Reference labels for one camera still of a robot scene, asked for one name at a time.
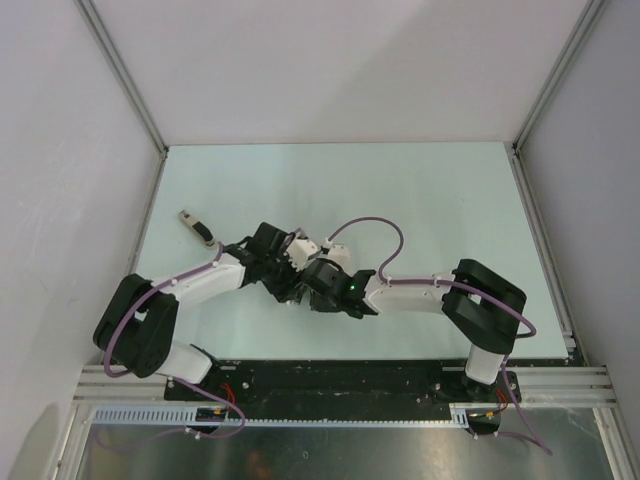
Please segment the beige black stapler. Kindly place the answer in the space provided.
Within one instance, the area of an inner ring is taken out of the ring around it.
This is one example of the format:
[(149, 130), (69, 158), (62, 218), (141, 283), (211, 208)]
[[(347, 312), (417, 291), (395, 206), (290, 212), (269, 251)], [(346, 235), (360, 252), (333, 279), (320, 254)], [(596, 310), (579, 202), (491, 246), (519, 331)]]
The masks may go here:
[(211, 230), (196, 216), (186, 210), (181, 210), (178, 217), (206, 248), (212, 249), (216, 245), (216, 238)]

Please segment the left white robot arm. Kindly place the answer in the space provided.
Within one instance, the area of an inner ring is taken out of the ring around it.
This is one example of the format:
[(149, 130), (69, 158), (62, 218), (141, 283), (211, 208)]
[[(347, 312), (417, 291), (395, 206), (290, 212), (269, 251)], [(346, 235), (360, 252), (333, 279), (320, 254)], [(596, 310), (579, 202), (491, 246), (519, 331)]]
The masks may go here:
[(213, 259), (185, 272), (160, 280), (124, 277), (93, 334), (105, 353), (106, 374), (163, 375), (186, 381), (199, 399), (214, 397), (221, 387), (215, 359), (174, 338), (177, 320), (192, 307), (255, 283), (288, 302), (298, 275), (319, 252), (301, 232), (263, 222), (253, 235), (219, 246)]

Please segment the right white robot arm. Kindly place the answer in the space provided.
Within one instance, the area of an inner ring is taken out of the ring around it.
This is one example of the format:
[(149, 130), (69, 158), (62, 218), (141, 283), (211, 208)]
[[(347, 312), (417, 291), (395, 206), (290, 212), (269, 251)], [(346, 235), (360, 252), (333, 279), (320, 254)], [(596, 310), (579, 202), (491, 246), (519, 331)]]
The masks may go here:
[(357, 319), (395, 312), (444, 315), (471, 344), (461, 388), (473, 401), (484, 401), (496, 391), (503, 360), (526, 323), (525, 292), (472, 259), (426, 278), (385, 280), (374, 270), (350, 275), (332, 260), (317, 259), (301, 280), (310, 292), (310, 308), (318, 312)]

